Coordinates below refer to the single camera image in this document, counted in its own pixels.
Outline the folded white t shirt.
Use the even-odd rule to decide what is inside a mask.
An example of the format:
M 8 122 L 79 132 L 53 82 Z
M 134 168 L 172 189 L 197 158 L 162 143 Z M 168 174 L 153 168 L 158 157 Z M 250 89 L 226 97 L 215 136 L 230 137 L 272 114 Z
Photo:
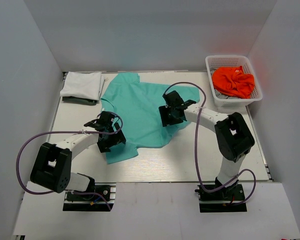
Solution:
M 69 71 L 60 91 L 60 96 L 98 101 L 104 81 L 105 78 L 101 72 L 79 73 Z

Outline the grey t shirt in basket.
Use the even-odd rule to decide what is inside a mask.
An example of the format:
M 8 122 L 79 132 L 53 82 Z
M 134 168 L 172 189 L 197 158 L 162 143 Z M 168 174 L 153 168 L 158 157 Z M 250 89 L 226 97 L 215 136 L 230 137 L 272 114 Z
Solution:
M 219 92 L 217 89 L 214 89 L 214 94 L 215 94 L 216 98 L 220 99 L 220 100 L 238 100 L 239 99 L 236 96 L 229 96 L 229 95 L 223 94 L 223 93 Z

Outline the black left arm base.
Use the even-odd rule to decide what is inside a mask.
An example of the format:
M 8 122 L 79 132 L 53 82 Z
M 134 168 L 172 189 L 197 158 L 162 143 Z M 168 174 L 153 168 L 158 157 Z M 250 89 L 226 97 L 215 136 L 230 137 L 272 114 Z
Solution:
M 68 191 L 63 201 L 64 212 L 110 212 L 115 203 L 116 184 L 96 183 L 89 179 L 87 190 L 83 193 Z

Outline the teal t shirt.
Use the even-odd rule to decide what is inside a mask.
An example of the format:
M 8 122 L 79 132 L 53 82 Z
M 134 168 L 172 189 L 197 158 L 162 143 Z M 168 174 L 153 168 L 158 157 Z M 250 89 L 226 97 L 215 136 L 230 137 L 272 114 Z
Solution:
M 118 114 L 123 120 L 125 144 L 110 148 L 106 153 L 108 164 L 134 158 L 139 148 L 162 148 L 179 130 L 189 125 L 162 125 L 159 107 L 165 105 L 163 93 L 166 84 L 141 82 L 137 73 L 119 73 L 110 81 L 101 97 L 105 111 Z

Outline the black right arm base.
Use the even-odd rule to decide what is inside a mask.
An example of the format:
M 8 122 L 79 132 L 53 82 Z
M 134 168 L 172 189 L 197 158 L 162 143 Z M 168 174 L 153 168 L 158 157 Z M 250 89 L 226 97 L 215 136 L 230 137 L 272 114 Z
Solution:
M 199 198 L 200 213 L 244 213 L 247 212 L 243 186 L 237 184 L 230 189 L 222 189 L 216 192 L 208 193 L 200 185 L 194 192 Z

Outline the white plastic basket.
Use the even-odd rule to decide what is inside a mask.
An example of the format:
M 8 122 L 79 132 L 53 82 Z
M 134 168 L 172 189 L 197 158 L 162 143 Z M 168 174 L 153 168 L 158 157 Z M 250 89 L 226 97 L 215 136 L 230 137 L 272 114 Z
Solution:
M 214 104 L 245 107 L 263 94 L 249 59 L 242 55 L 210 55 L 205 58 Z

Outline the folded dark green t shirt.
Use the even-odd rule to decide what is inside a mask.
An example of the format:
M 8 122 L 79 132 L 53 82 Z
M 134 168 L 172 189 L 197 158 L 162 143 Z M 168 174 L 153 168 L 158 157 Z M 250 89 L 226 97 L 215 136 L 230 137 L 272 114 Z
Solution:
M 63 96 L 62 101 L 69 104 L 78 104 L 78 105 L 85 105 L 85 106 L 95 106 L 98 103 L 97 100 L 74 97 L 74 96 Z

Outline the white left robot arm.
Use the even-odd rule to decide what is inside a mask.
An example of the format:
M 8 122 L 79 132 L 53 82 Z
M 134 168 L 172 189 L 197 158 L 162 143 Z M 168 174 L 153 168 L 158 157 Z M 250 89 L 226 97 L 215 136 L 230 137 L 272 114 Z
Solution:
M 110 111 L 102 111 L 98 118 L 84 124 L 84 129 L 58 143 L 43 143 L 30 174 L 30 181 L 55 193 L 77 191 L 84 199 L 95 196 L 96 187 L 89 176 L 71 172 L 72 160 L 92 145 L 100 153 L 109 153 L 118 144 L 125 144 L 121 119 Z

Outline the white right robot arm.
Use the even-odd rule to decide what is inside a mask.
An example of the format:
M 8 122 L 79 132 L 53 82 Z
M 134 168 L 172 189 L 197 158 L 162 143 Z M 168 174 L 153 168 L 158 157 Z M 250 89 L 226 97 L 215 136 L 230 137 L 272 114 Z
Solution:
M 220 113 L 204 107 L 194 100 L 184 101 L 177 91 L 164 93 L 165 105 L 160 106 L 159 113 L 163 127 L 181 124 L 185 121 L 195 123 L 194 161 L 201 188 L 206 193 L 214 193 L 226 200 L 234 193 L 239 176 L 246 171 L 241 170 L 243 160 L 255 145 L 255 139 L 243 116 Z M 202 126 L 216 135 L 218 149 L 222 154 L 220 171 L 215 179 L 216 187 L 207 189 L 202 182 L 198 163 L 198 136 Z

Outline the orange t shirt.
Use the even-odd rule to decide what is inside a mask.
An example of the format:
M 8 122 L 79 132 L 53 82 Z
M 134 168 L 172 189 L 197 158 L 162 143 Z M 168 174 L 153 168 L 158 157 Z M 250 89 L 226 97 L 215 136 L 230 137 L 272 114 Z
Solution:
M 214 89 L 222 94 L 250 99 L 255 88 L 255 78 L 250 73 L 244 73 L 242 66 L 220 67 L 211 70 L 211 79 Z

